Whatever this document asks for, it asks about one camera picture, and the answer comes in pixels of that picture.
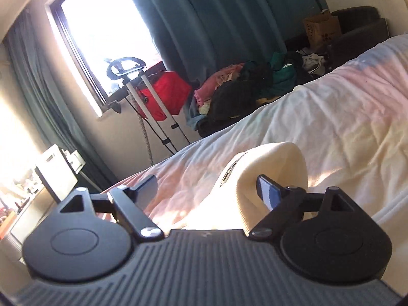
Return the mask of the white back black chair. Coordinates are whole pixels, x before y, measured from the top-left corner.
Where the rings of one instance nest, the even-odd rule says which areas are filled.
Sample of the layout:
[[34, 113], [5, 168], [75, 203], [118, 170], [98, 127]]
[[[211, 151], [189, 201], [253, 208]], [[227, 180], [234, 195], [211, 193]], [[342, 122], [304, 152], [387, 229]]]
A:
[[35, 173], [58, 204], [75, 188], [78, 183], [78, 175], [83, 177], [95, 190], [102, 191], [83, 172], [85, 165], [85, 160], [77, 150], [70, 153], [54, 144], [38, 158]]

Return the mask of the cream zip-up jacket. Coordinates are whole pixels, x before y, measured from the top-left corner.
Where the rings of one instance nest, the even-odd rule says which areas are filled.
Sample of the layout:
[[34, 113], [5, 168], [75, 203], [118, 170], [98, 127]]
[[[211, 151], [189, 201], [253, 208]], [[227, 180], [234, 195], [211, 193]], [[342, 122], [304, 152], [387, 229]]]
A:
[[176, 227], [187, 230], [242, 229], [246, 234], [270, 209], [257, 194], [260, 175], [280, 186], [308, 186], [306, 161], [291, 142], [263, 144], [236, 154], [208, 196]]

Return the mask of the teal curtain right of window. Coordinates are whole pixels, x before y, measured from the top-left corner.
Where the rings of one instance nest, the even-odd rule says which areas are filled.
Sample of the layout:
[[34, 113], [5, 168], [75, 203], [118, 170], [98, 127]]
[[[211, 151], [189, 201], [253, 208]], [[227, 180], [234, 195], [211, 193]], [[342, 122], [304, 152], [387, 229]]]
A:
[[267, 61], [326, 0], [133, 0], [168, 70], [198, 86], [217, 70]]

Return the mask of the pile of assorted clothes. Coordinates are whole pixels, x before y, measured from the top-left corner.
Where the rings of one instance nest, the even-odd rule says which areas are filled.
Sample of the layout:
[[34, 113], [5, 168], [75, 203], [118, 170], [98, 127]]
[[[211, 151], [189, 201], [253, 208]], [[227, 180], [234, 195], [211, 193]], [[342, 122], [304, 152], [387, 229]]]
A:
[[192, 126], [207, 137], [324, 75], [325, 66], [325, 56], [301, 50], [222, 68], [194, 91]]

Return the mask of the brown paper bag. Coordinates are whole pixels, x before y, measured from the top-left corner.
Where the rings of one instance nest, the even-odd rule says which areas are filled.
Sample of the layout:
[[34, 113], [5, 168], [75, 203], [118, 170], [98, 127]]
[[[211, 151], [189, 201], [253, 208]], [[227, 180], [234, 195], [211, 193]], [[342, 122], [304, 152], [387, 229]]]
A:
[[305, 18], [303, 24], [312, 49], [328, 45], [342, 35], [338, 17], [328, 10]]

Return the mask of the red bag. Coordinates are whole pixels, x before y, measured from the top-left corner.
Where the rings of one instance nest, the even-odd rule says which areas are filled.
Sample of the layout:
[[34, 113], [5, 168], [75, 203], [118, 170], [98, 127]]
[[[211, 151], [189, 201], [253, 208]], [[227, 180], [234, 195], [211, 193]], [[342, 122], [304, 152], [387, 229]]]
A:
[[[162, 61], [147, 69], [145, 75], [170, 114], [178, 115], [192, 87], [174, 71], [167, 71]], [[154, 120], [162, 122], [167, 119], [143, 80], [137, 79], [134, 88], [143, 99]]]

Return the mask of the teal curtain of window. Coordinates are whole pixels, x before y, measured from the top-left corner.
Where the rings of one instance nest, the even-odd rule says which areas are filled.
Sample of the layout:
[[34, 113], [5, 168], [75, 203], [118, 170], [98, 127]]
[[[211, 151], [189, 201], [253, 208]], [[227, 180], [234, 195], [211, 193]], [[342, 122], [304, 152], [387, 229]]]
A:
[[217, 70], [267, 61], [326, 0], [133, 0], [168, 70], [198, 86]]
[[99, 156], [71, 113], [40, 46], [28, 11], [15, 20], [4, 38], [24, 105], [40, 139], [68, 151], [77, 150], [85, 160], [85, 174], [101, 189], [118, 178]]

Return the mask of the teal curtain left of window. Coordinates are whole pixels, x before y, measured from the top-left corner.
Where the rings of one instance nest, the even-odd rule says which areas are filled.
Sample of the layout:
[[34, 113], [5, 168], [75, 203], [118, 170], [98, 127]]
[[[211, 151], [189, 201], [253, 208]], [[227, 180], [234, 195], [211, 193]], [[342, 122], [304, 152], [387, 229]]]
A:
[[99, 156], [71, 113], [40, 46], [28, 11], [15, 20], [4, 38], [24, 105], [40, 139], [68, 151], [77, 150], [85, 160], [85, 174], [101, 189], [118, 178]]

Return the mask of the dark framed window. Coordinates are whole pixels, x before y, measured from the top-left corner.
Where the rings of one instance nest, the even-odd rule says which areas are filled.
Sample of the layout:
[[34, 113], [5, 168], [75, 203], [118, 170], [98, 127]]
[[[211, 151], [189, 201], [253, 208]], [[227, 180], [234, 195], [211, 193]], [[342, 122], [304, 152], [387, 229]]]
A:
[[111, 61], [136, 57], [147, 68], [164, 67], [133, 0], [54, 0], [50, 9], [75, 66], [103, 111], [126, 96], [122, 83], [107, 76]]

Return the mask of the white dressing table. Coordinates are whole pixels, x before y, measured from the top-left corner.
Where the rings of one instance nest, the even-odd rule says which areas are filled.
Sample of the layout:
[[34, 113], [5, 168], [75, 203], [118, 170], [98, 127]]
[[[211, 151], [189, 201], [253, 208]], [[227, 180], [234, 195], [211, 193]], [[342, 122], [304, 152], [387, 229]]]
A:
[[36, 196], [32, 196], [27, 205], [17, 214], [11, 226], [6, 229], [1, 239], [1, 251], [12, 261], [20, 261], [22, 245], [54, 208], [56, 202], [46, 189], [42, 189]]

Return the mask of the pastel pink bed sheet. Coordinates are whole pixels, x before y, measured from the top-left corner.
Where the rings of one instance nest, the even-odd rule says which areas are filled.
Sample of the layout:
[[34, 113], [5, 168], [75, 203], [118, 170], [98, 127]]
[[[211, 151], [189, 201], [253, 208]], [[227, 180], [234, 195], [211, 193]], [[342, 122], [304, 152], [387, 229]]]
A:
[[392, 37], [331, 73], [297, 86], [236, 124], [123, 180], [158, 180], [145, 213], [163, 230], [210, 193], [236, 154], [291, 142], [306, 161], [306, 190], [337, 186], [388, 234], [385, 281], [407, 293], [407, 36]]

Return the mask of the orange tray with cosmetics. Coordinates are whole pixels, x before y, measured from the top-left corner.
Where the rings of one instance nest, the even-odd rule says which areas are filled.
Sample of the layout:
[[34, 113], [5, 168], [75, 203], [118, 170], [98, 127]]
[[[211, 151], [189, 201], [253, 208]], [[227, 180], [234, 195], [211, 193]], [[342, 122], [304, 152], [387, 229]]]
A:
[[4, 200], [1, 200], [1, 227], [0, 227], [0, 239], [4, 239], [9, 232], [12, 224], [17, 218], [16, 211], [6, 205]]

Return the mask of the white garment steamer stand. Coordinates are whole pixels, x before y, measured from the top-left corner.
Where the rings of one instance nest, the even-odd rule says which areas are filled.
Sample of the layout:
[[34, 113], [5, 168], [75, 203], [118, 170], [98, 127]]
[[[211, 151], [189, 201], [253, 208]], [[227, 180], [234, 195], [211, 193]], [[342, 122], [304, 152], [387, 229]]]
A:
[[107, 77], [112, 81], [120, 80], [123, 83], [132, 100], [131, 105], [134, 110], [171, 155], [178, 153], [179, 150], [160, 125], [158, 118], [154, 116], [152, 102], [165, 116], [165, 119], [171, 122], [171, 129], [178, 130], [187, 143], [190, 144], [188, 137], [149, 80], [150, 76], [146, 75], [147, 67], [144, 61], [136, 57], [122, 57], [119, 59], [105, 59], [105, 62], [108, 64]]

